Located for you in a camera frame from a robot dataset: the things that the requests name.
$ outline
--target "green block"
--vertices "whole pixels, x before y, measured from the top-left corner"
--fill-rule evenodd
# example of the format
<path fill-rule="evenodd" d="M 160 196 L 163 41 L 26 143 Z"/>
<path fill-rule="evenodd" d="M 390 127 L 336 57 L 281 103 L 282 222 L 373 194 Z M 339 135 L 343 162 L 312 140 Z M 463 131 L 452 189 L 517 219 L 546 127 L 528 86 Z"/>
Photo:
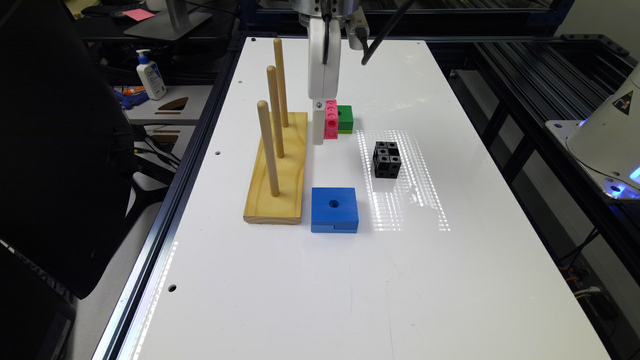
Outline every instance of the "green block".
<path fill-rule="evenodd" d="M 338 134 L 351 134 L 353 130 L 353 111 L 351 105 L 338 105 Z M 341 133 L 339 130 L 349 130 L 348 133 Z"/>

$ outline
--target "wooden base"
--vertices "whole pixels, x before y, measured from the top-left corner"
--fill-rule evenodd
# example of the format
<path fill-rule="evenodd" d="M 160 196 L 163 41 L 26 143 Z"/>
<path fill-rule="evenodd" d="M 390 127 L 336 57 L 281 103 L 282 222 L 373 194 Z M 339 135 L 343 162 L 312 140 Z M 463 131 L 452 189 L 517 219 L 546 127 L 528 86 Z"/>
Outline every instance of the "wooden base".
<path fill-rule="evenodd" d="M 289 113 L 289 127 L 282 128 L 284 158 L 276 157 L 280 195 L 271 196 L 262 139 L 253 167 L 244 208 L 250 224 L 296 225 L 302 210 L 302 181 L 307 145 L 307 113 Z"/>

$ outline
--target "stacked cubes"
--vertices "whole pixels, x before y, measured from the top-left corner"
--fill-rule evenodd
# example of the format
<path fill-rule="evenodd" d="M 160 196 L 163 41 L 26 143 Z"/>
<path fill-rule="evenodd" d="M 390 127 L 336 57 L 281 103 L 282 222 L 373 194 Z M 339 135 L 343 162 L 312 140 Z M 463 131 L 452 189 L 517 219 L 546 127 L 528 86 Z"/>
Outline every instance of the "stacked cubes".
<path fill-rule="evenodd" d="M 376 178 L 398 178 L 400 166 L 402 166 L 398 144 L 390 141 L 376 141 L 373 165 Z"/>
<path fill-rule="evenodd" d="M 324 114 L 324 138 L 332 140 L 337 139 L 338 124 L 340 123 L 340 117 L 338 116 L 338 103 L 335 100 L 327 101 Z"/>

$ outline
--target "cable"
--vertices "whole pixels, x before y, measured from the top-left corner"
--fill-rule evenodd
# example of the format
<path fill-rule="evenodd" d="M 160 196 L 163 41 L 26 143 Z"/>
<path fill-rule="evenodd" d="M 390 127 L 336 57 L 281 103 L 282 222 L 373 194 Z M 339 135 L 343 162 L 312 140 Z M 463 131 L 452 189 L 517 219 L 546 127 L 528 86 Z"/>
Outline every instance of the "cable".
<path fill-rule="evenodd" d="M 139 147 L 134 147 L 133 150 L 136 151 L 136 152 L 139 152 L 141 154 L 144 154 L 144 153 L 155 154 L 158 157 L 158 159 L 160 159 L 160 161 L 162 161 L 163 163 L 171 166 L 175 170 L 178 170 L 178 168 L 173 164 L 173 163 L 175 163 L 175 161 L 173 159 L 171 159 L 168 156 L 162 155 L 162 154 L 160 154 L 159 152 L 157 152 L 155 150 L 149 150 L 149 149 L 139 148 Z"/>
<path fill-rule="evenodd" d="M 596 232 L 596 228 L 593 228 L 593 230 L 591 230 L 591 232 L 589 233 L 589 235 L 587 235 L 587 239 L 589 239 L 591 236 L 593 236 L 593 234 Z M 573 250 L 569 251 L 568 253 L 564 254 L 562 257 L 560 257 L 560 261 L 564 261 L 566 259 L 568 259 L 571 255 L 575 254 L 577 251 L 580 250 L 580 246 L 576 246 Z"/>
<path fill-rule="evenodd" d="M 378 36 L 376 36 L 376 39 L 373 40 L 373 44 L 371 44 L 371 47 L 369 47 L 369 50 L 364 54 L 364 57 L 362 58 L 363 66 L 367 65 L 367 62 L 369 62 L 369 59 L 371 59 L 371 56 L 373 56 L 373 53 L 376 51 L 378 46 L 380 46 L 380 43 L 382 42 L 382 40 L 384 40 L 384 38 L 387 35 L 389 35 L 391 30 L 393 30 L 393 28 L 402 18 L 402 15 L 404 15 L 404 13 L 406 13 L 407 10 L 409 10 L 409 8 L 411 7 L 411 5 L 413 5 L 414 2 L 415 0 L 406 0 L 404 4 L 402 4 L 402 6 L 400 6 L 398 10 L 393 14 L 391 19 L 389 19 L 389 21 L 384 25 L 384 27 L 382 28 Z"/>
<path fill-rule="evenodd" d="M 599 293 L 599 292 L 602 292 L 602 289 L 600 289 L 597 286 L 591 286 L 588 289 L 578 290 L 578 291 L 574 292 L 573 296 L 578 296 L 578 295 L 583 295 L 583 294 L 595 294 L 595 293 Z"/>
<path fill-rule="evenodd" d="M 240 19 L 240 17 L 239 17 L 237 14 L 232 13 L 231 11 L 227 11 L 227 10 L 222 10 L 222 9 L 214 8 L 214 7 L 211 7 L 211 6 L 206 6 L 206 5 L 204 5 L 204 4 L 202 4 L 202 5 L 200 5 L 200 4 L 196 4 L 196 3 L 193 3 L 193 2 L 191 2 L 191 1 L 185 1 L 185 0 L 182 0 L 182 1 L 183 1 L 183 2 L 185 2 L 185 3 L 187 3 L 187 4 L 191 4 L 191 5 L 197 6 L 197 8 L 195 8 L 195 9 L 194 9 L 194 10 L 192 10 L 192 11 L 195 11 L 195 10 L 197 10 L 198 8 L 203 7 L 203 8 L 207 8 L 207 9 L 211 9 L 211 10 L 216 10 L 216 11 L 220 11 L 220 12 L 223 12 L 223 13 L 227 13 L 227 14 L 229 14 L 229 15 L 233 15 L 236 19 Z"/>
<path fill-rule="evenodd" d="M 580 253 L 582 252 L 582 250 L 600 235 L 600 232 L 597 229 L 594 229 L 594 230 L 595 231 L 591 231 L 590 237 L 587 237 L 584 240 L 584 242 L 580 244 L 580 246 L 578 246 L 576 256 L 574 256 L 571 262 L 569 262 L 569 265 L 567 265 L 567 268 L 571 269 L 571 267 L 573 266 L 573 263 L 575 263 L 576 260 L 578 260 L 578 256 L 580 256 Z"/>
<path fill-rule="evenodd" d="M 613 321 L 613 330 L 611 330 L 611 333 L 609 334 L 609 340 L 611 340 L 613 333 L 615 333 L 616 329 L 618 328 L 618 322 L 616 321 L 616 318 L 613 318 L 611 320 Z"/>
<path fill-rule="evenodd" d="M 357 27 L 355 32 L 356 32 L 356 37 L 358 38 L 358 40 L 360 40 L 360 43 L 362 44 L 362 50 L 366 54 L 367 51 L 369 51 L 369 44 L 367 44 L 367 30 L 362 27 Z"/>
<path fill-rule="evenodd" d="M 631 360 L 633 357 L 638 355 L 638 353 L 640 353 L 640 348 L 638 348 L 638 350 L 634 351 L 633 354 L 631 354 L 631 356 L 629 356 L 629 358 L 627 360 Z"/>
<path fill-rule="evenodd" d="M 168 151 L 164 151 L 164 150 L 162 150 L 162 148 L 160 148 L 160 146 L 159 146 L 158 142 L 156 141 L 156 139 L 154 139 L 153 137 L 151 137 L 151 136 L 147 135 L 147 138 L 151 140 L 151 142 L 153 143 L 153 145 L 149 144 L 149 143 L 147 142 L 147 139 L 144 139 L 144 140 L 143 140 L 145 144 L 149 145 L 149 147 L 150 147 L 150 148 L 152 148 L 152 149 L 154 149 L 154 147 L 155 147 L 155 149 L 154 149 L 154 150 L 162 151 L 162 152 L 163 152 L 163 153 L 165 153 L 165 154 L 169 154 L 169 155 L 171 155 L 171 156 L 172 156 L 172 157 L 177 161 L 177 164 L 178 164 L 178 165 L 180 165 L 180 162 L 182 161 L 182 159 L 180 159 L 179 157 L 177 157 L 177 156 L 173 155 L 173 153 L 170 153 L 170 152 L 168 152 Z"/>
<path fill-rule="evenodd" d="M 322 46 L 322 64 L 327 65 L 329 59 L 329 22 L 324 22 L 324 45 Z"/>

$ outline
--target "lotion bottle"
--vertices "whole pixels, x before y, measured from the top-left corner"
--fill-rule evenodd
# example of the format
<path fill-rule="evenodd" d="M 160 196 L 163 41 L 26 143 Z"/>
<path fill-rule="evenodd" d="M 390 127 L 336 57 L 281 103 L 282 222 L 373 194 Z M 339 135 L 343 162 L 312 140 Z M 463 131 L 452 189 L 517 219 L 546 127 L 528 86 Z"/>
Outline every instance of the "lotion bottle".
<path fill-rule="evenodd" d="M 164 86 L 164 81 L 162 81 L 158 65 L 154 61 L 149 61 L 145 55 L 151 50 L 141 49 L 136 51 L 138 52 L 138 61 L 140 61 L 136 71 L 140 76 L 140 80 L 142 80 L 142 85 L 144 85 L 149 99 L 160 100 L 167 93 L 167 88 Z"/>

